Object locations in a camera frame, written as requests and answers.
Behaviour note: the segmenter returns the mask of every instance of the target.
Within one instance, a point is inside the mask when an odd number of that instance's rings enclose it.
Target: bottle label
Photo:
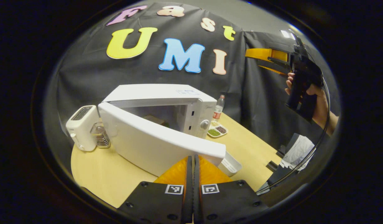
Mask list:
[[[220,114],[222,113],[222,110],[223,110],[223,107],[221,107],[221,106],[216,106],[216,107],[215,107],[215,111],[214,111],[214,116],[213,116],[213,118],[214,118],[214,119],[219,119],[219,118],[220,118]]]

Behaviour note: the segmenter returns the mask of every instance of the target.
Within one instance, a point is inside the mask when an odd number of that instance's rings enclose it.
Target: plastic bottle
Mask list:
[[[223,107],[224,107],[224,95],[221,95],[215,107],[214,116],[213,116],[214,120],[218,120],[220,118],[220,114],[222,113]]]

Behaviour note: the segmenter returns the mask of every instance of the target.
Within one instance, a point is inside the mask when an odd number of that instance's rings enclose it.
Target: wooden table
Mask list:
[[[258,190],[273,173],[266,165],[271,160],[277,164],[281,161],[277,151],[224,113],[218,122],[229,132],[219,138],[207,136],[206,139],[225,144],[227,152],[242,164],[242,169],[231,177],[232,180],[246,180],[253,190]],[[113,145],[92,152],[74,146],[71,171],[81,187],[116,208],[141,181],[153,182],[157,178],[117,154]]]

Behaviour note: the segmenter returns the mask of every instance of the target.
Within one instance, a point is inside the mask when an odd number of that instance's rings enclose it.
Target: white cloth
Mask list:
[[[281,167],[287,167],[294,169],[311,151],[315,145],[305,136],[298,136],[291,149],[285,154],[284,158],[280,162]],[[312,157],[310,157],[305,164],[303,164],[298,171],[305,169]]]

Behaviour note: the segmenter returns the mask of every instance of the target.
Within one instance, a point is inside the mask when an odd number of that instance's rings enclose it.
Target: microwave door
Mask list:
[[[186,156],[198,154],[218,166],[226,154],[223,144],[167,128],[109,102],[98,109],[116,152],[156,176]]]

